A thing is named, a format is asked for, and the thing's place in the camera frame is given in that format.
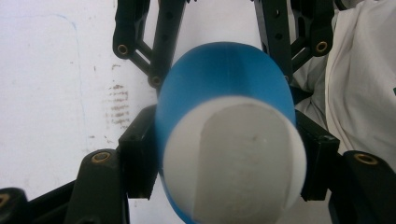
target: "white cloth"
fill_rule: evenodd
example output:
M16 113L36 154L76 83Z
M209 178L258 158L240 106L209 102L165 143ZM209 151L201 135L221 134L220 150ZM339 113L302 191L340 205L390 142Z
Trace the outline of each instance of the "white cloth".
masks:
M294 73L292 86L312 92L312 96L303 99L295 108L306 114L322 128L327 129L325 117L325 70L328 56L312 58Z
M326 119L339 152L361 150L396 170L396 1L342 11L326 67Z

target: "black plastic part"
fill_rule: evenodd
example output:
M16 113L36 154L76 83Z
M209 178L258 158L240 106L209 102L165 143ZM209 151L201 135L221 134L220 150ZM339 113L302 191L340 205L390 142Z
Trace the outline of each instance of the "black plastic part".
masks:
M330 184L331 165L335 162L340 141L299 111L296 111L296 119L307 161L301 195L306 201L323 201Z
M286 1L255 0L262 50L276 62L292 82L290 33Z
M0 189L0 224L6 223L32 223L32 214L22 189Z
M155 105L143 109L119 140L129 198L149 199L158 174L154 116Z
M297 39L291 45L293 72L312 56L321 57L332 49L332 0L291 0Z
M348 151L334 164L333 223L396 223L396 174L369 153Z
M64 223L129 223L116 150L97 150L82 160Z
M161 0L148 83L159 90L175 55L185 0Z
M122 59L130 59L144 73L149 74L152 50L143 41L149 0L118 0L113 51Z
M29 202L34 223L63 223L75 181Z

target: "white cap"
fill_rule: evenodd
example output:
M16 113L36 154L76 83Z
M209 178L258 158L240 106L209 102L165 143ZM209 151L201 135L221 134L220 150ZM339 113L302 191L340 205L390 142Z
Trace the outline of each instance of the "white cap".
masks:
M247 97L198 105L172 131L163 158L176 205L199 223L274 223L301 192L304 146L280 112Z

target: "screw hole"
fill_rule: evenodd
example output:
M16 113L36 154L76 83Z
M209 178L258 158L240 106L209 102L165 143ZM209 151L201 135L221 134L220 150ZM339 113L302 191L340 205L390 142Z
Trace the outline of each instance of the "screw hole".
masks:
M9 194L0 194L0 208L6 205L9 200Z
M378 160L376 158L366 155L366 154L358 153L358 154L355 154L354 157L357 161L360 161L360 162L368 164L368 165L377 165L378 164Z
M153 77L151 83L153 86L158 87L161 85L161 79L159 77Z
M118 50L119 53L122 54L122 55L128 54L128 48L127 48L125 45L119 45L119 47L117 48L117 50Z
M103 162L106 161L108 158L110 158L110 153L108 152L99 152L95 155L92 156L91 161L98 163L98 162Z
M327 49L327 42L321 41L317 44L317 52L321 53Z

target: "white wall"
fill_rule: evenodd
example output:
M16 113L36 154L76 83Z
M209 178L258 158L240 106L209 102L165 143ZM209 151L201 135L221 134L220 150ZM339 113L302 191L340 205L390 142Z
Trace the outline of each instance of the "white wall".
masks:
M117 1L3 0L0 5L0 188L29 200L76 178L85 155L115 148L137 113L156 103L131 62L112 52ZM158 2L151 1L151 46ZM214 41L260 46L253 3L191 1L176 59ZM326 203L300 202L282 223L329 223ZM180 223L157 181L150 202L131 200L132 223Z

